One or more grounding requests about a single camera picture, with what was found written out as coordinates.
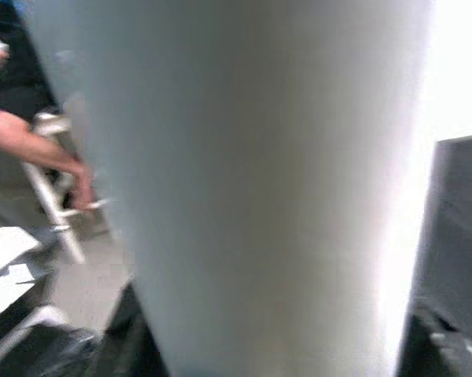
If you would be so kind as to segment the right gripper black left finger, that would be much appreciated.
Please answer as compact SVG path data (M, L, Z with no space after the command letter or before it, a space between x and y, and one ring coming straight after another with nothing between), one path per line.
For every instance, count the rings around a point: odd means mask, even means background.
M132 283L122 289L97 356L98 376L168 376Z

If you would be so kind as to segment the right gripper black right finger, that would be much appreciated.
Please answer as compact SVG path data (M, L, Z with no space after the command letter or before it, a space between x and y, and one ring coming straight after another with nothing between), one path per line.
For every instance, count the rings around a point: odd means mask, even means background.
M472 377L472 340L434 311L416 306L397 375Z

